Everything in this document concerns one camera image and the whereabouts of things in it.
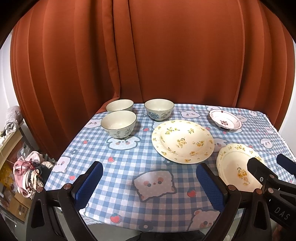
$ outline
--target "curtain fold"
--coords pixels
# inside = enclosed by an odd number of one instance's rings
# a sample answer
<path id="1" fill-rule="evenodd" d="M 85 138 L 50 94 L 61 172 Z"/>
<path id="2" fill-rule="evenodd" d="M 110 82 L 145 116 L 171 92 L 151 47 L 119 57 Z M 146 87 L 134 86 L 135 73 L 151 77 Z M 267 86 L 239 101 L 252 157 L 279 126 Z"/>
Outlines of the curtain fold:
<path id="1" fill-rule="evenodd" d="M 295 55 L 258 0 L 40 0 L 14 28 L 11 71 L 33 136 L 58 158 L 118 98 L 258 110 L 279 129 Z"/>

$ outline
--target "dish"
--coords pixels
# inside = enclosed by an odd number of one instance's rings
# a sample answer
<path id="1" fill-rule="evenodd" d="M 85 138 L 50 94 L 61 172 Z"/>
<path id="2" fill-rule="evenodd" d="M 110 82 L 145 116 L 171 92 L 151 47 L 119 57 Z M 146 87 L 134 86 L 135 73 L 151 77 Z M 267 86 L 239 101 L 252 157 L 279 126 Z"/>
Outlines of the dish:
<path id="1" fill-rule="evenodd" d="M 101 126 L 113 138 L 121 139 L 133 132 L 136 119 L 134 112 L 119 110 L 106 115 L 101 121 Z"/>
<path id="2" fill-rule="evenodd" d="M 264 160 L 252 148 L 231 143 L 222 147 L 217 157 L 219 177 L 226 185 L 232 184 L 240 191 L 253 192 L 262 185 L 248 172 L 247 163 L 252 157 L 264 164 Z"/>
<path id="3" fill-rule="evenodd" d="M 187 120 L 169 120 L 152 133 L 157 152 L 170 161 L 195 164 L 207 159 L 214 150 L 211 133 L 201 125 Z"/>
<path id="4" fill-rule="evenodd" d="M 166 99 L 152 99 L 144 104 L 148 115 L 156 121 L 164 121 L 171 115 L 175 104 Z"/>
<path id="5" fill-rule="evenodd" d="M 119 110 L 131 111 L 132 109 L 133 109 L 133 101 L 128 99 L 115 100 L 106 106 L 106 110 L 108 111 L 108 113 L 112 113 L 114 111 L 119 111 Z"/>
<path id="6" fill-rule="evenodd" d="M 225 110 L 211 110 L 209 112 L 210 118 L 219 127 L 227 130 L 238 130 L 242 127 L 241 121 L 237 116 Z"/>

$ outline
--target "plate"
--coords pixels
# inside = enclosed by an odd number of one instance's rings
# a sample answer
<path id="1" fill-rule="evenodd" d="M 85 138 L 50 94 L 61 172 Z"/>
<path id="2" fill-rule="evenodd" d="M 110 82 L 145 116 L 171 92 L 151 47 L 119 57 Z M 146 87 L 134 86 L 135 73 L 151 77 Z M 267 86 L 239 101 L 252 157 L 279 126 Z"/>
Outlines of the plate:
<path id="1" fill-rule="evenodd" d="M 243 144 L 231 143 L 221 148 L 216 162 L 219 177 L 226 185 L 232 184 L 240 191 L 253 192 L 261 188 L 260 182 L 247 169 L 252 157 L 265 164 L 256 151 Z"/>
<path id="2" fill-rule="evenodd" d="M 227 130 L 238 130 L 242 127 L 241 121 L 237 116 L 225 110 L 211 110 L 209 112 L 210 118 L 219 127 Z"/>
<path id="3" fill-rule="evenodd" d="M 170 161 L 195 164 L 207 159 L 214 150 L 211 133 L 201 125 L 187 120 L 169 120 L 152 133 L 157 152 Z"/>

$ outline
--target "screw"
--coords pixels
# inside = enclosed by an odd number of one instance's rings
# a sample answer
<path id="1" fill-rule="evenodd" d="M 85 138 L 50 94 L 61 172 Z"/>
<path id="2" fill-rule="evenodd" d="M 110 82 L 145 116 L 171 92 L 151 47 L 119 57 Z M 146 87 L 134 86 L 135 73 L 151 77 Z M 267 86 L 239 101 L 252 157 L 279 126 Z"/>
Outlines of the screw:
<path id="1" fill-rule="evenodd" d="M 257 193 L 257 194 L 262 194 L 262 190 L 259 189 L 259 188 L 256 188 L 256 193 Z"/>
<path id="2" fill-rule="evenodd" d="M 236 188 L 235 188 L 235 186 L 233 186 L 233 185 L 228 185 L 228 189 L 229 189 L 230 191 L 234 191 Z"/>
<path id="3" fill-rule="evenodd" d="M 71 187 L 71 183 L 66 183 L 65 185 L 64 185 L 64 189 L 69 189 Z"/>
<path id="4" fill-rule="evenodd" d="M 42 192 L 42 191 L 43 191 L 43 187 L 37 188 L 37 192 Z"/>

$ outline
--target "gingham pattern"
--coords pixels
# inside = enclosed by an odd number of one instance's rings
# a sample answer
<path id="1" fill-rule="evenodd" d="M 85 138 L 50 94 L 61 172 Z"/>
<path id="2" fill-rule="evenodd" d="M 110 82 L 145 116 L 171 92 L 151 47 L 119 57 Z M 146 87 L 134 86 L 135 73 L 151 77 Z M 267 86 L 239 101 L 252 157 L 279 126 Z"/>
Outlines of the gingham pattern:
<path id="1" fill-rule="evenodd" d="M 190 120 L 209 127 L 213 138 L 227 140 L 226 144 L 233 142 L 246 146 L 252 145 L 279 179 L 295 181 L 293 176 L 276 164 L 276 156 L 279 153 L 283 153 L 292 160 L 295 160 L 295 157 L 264 114 L 256 112 L 257 117 L 253 117 L 248 110 L 224 107 L 221 109 L 235 115 L 241 114 L 248 119 L 247 122 L 242 123 L 241 133 L 219 129 L 209 120 L 207 106 L 202 105 L 177 104 L 169 120 Z M 181 111 L 186 110 L 194 110 L 200 114 L 200 117 L 183 118 Z M 154 121 L 146 114 L 143 104 L 135 104 L 133 111 L 138 118 L 132 133 L 133 136 L 140 138 L 137 147 L 130 150 L 112 150 L 106 143 L 110 136 L 101 126 L 92 129 L 83 128 L 63 153 L 63 156 L 71 158 L 66 173 L 52 172 L 45 188 L 46 190 L 59 189 L 65 183 L 73 183 L 70 177 L 77 178 L 90 167 L 93 161 L 100 161 L 104 166 L 103 177 L 87 207 L 81 210 L 81 214 L 98 222 L 129 229 L 154 232 L 186 231 L 196 209 L 203 211 L 212 209 L 196 178 L 197 164 L 181 165 L 169 162 L 158 154 L 151 141 Z M 102 119 L 106 114 L 106 112 L 96 114 L 92 119 Z M 266 126 L 271 127 L 274 133 L 268 134 L 263 128 Z M 268 138 L 273 147 L 267 149 L 260 144 L 262 138 Z M 218 152 L 214 152 L 205 161 L 216 175 L 218 174 L 215 164 L 217 155 Z M 115 161 L 108 162 L 110 157 Z M 157 169 L 166 169 L 173 174 L 177 193 L 141 202 L 132 185 L 132 180 L 141 173 Z M 188 190 L 191 189 L 196 191 L 195 197 L 187 195 Z"/>

